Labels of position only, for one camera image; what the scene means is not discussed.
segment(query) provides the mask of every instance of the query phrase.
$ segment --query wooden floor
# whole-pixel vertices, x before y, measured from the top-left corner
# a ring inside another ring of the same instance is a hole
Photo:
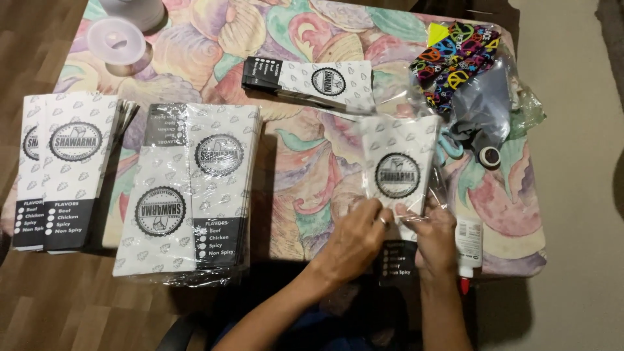
[[[408,10],[415,1],[350,2]],[[22,98],[52,92],[86,3],[0,1],[0,204],[17,174]],[[11,251],[0,267],[0,351],[154,350],[178,315],[213,301],[215,289],[113,279],[113,263]]]

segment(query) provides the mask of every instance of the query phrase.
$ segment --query peace sign fabric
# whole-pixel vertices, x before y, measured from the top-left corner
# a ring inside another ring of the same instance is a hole
[[[428,47],[409,68],[423,89],[427,103],[440,113],[451,109],[453,93],[468,78],[485,72],[494,62],[500,33],[490,26],[455,22],[449,35]]]

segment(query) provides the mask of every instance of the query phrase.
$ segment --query yellow paper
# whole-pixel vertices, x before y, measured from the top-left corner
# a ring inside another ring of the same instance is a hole
[[[427,46],[439,42],[445,37],[449,36],[449,29],[441,24],[431,23],[429,25],[429,39],[427,40]]]

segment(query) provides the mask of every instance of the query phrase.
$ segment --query floral tablecloth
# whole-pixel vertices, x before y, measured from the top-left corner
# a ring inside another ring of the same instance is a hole
[[[375,100],[383,112],[405,114],[407,65],[426,47],[431,21],[409,12],[324,0],[165,0],[168,22],[149,35],[153,57],[127,76],[96,59],[85,43],[89,23],[106,16],[89,0],[55,92],[99,90],[136,101],[141,109],[125,133],[103,244],[119,243],[146,111],[156,102],[256,104],[265,121],[252,192],[251,247],[255,257],[312,258],[348,205],[363,196],[361,140],[354,123],[284,104],[240,87],[249,55],[299,62],[370,60]],[[503,41],[511,45],[509,33]],[[479,216],[483,273],[535,275],[546,255],[525,138],[506,142],[496,171],[468,153],[444,169],[449,201],[458,214]],[[13,192],[7,208],[14,203]],[[12,232],[12,213],[4,221]]]

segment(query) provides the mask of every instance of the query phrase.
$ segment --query blue scissors handle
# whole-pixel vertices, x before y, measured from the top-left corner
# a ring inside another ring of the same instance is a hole
[[[451,145],[444,136],[449,137],[449,139],[453,141],[453,145]],[[460,159],[464,155],[464,146],[453,139],[453,134],[447,127],[442,127],[440,128],[440,135],[437,138],[436,152],[440,165],[443,165],[446,162],[446,157],[444,156],[445,152],[453,159]]]

